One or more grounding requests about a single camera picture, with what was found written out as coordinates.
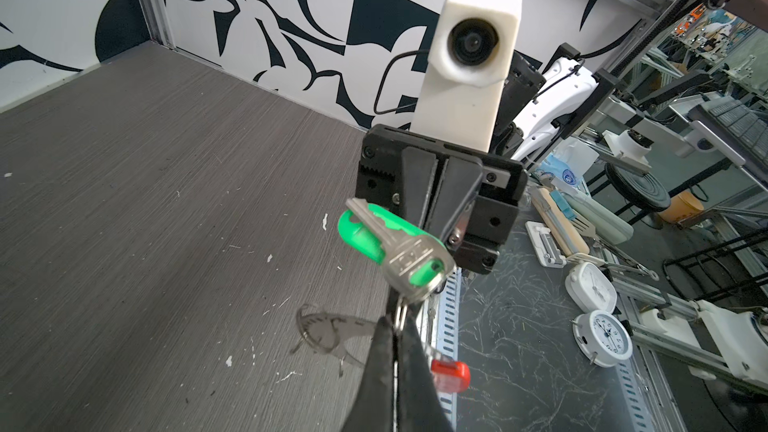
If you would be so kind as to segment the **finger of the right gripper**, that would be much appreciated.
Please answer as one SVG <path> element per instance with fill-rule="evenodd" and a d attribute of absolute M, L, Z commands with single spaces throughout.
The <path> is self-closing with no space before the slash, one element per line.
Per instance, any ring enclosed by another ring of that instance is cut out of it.
<path fill-rule="evenodd" d="M 425 228 L 437 175 L 438 158 L 435 154 L 406 147 L 400 159 L 400 213 L 411 224 Z"/>
<path fill-rule="evenodd" d="M 448 243 L 461 215 L 478 194 L 482 162 L 474 157 L 451 156 L 443 164 L 430 212 L 428 232 Z"/>

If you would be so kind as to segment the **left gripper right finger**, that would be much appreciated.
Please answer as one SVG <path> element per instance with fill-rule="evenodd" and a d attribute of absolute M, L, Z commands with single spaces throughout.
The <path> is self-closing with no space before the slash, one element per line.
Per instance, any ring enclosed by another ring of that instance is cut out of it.
<path fill-rule="evenodd" d="M 427 356 L 407 308 L 394 314 L 396 427 L 398 431 L 452 431 L 440 405 Z"/>

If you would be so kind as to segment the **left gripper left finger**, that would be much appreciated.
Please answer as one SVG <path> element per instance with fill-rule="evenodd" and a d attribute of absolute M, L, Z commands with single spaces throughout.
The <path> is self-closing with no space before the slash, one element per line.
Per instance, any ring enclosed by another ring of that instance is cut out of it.
<path fill-rule="evenodd" d="M 389 316 L 374 331 L 355 401 L 342 431 L 386 431 L 394 424 L 395 340 Z"/>

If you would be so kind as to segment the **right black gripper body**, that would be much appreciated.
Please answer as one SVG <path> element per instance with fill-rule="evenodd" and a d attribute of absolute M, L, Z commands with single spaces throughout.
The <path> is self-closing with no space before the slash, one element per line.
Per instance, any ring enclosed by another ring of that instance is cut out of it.
<path fill-rule="evenodd" d="M 448 157 L 474 157 L 482 162 L 482 182 L 477 197 L 467 205 L 450 241 L 444 245 L 458 267 L 478 274 L 491 273 L 498 261 L 499 250 L 506 243 L 518 216 L 519 201 L 527 184 L 522 164 L 409 131 L 377 125 L 362 140 L 355 196 L 401 217 L 400 159 L 406 147 L 431 152 L 438 158 L 429 212 L 444 161 Z"/>

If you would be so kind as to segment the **red key tag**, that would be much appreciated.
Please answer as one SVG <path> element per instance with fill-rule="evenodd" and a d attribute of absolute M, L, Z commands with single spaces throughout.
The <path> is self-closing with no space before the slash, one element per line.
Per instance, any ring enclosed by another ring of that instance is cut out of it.
<path fill-rule="evenodd" d="M 430 370 L 435 388 L 440 393 L 461 393 L 470 386 L 471 371 L 463 362 L 435 358 L 431 362 Z"/>

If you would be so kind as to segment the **green key tag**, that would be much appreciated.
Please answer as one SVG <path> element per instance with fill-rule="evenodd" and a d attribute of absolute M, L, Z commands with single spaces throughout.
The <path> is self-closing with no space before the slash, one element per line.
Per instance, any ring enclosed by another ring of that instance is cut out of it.
<path fill-rule="evenodd" d="M 349 198 L 337 223 L 341 239 L 373 261 L 385 281 L 408 304 L 420 303 L 456 271 L 436 237 L 387 209 Z"/>

